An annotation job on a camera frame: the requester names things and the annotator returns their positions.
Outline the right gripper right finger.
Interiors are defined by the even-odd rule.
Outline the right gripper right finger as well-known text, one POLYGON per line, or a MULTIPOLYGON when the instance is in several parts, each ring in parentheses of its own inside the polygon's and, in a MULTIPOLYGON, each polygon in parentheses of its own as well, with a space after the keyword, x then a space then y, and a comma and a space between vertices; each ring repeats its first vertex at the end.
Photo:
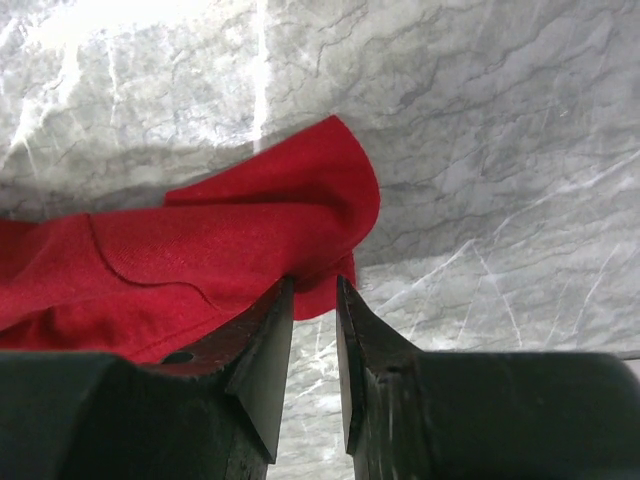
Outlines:
POLYGON ((357 479, 431 476, 417 360, 421 350, 337 280, 336 340, 345 448, 357 479))

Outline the dark red t-shirt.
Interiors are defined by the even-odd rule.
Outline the dark red t-shirt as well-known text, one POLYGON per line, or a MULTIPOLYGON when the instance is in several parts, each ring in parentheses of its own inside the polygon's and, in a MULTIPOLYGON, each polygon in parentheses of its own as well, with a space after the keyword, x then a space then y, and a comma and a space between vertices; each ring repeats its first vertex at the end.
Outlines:
POLYGON ((331 116, 156 208, 1 224, 1 345, 156 362, 294 281, 294 316, 335 307, 376 223, 364 149, 331 116))

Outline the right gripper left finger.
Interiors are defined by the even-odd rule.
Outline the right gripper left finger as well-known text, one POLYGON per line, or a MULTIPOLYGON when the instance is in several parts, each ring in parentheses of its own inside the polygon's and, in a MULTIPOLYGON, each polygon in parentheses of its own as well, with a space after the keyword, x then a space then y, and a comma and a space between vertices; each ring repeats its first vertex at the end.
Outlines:
POLYGON ((195 399, 160 434, 147 479, 263 479, 277 457, 293 328, 293 283, 278 281, 202 339, 146 364, 195 399))

